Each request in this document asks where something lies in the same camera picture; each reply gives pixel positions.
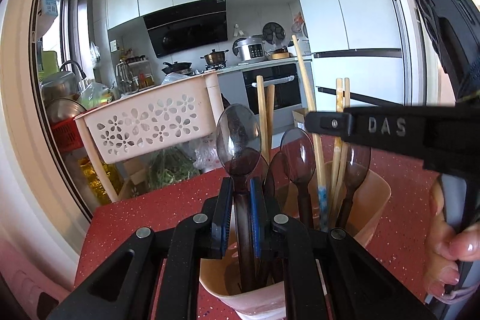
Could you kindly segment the person's right hand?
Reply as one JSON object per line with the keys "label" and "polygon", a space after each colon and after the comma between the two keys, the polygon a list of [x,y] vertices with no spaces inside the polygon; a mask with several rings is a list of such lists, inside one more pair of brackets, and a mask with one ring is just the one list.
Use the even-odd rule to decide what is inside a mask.
{"label": "person's right hand", "polygon": [[425,239],[424,288],[440,299],[446,285],[456,285],[460,272],[456,261],[479,260],[479,223],[459,234],[444,219],[444,197],[439,179],[430,188],[430,228]]}

